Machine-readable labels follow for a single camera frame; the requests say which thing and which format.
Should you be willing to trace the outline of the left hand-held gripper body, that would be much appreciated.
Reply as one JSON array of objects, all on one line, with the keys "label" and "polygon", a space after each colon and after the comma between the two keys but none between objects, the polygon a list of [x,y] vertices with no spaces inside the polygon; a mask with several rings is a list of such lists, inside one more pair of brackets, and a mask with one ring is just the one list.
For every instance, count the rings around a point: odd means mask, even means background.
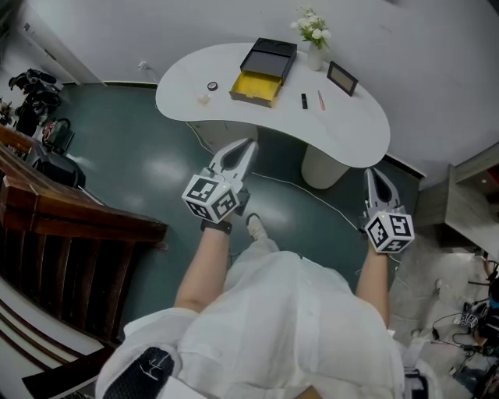
[{"label": "left hand-held gripper body", "polygon": [[183,202],[194,216],[215,224],[232,213],[241,215],[249,198],[240,179],[230,179],[210,168],[194,175],[182,194]]}]

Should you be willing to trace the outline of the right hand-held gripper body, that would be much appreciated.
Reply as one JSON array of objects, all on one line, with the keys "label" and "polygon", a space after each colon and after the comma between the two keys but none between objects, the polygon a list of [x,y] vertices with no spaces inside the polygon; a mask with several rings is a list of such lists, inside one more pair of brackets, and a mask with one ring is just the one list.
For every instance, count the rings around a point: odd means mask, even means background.
[{"label": "right hand-held gripper body", "polygon": [[412,217],[397,201],[369,205],[360,218],[359,230],[378,254],[398,254],[415,239]]}]

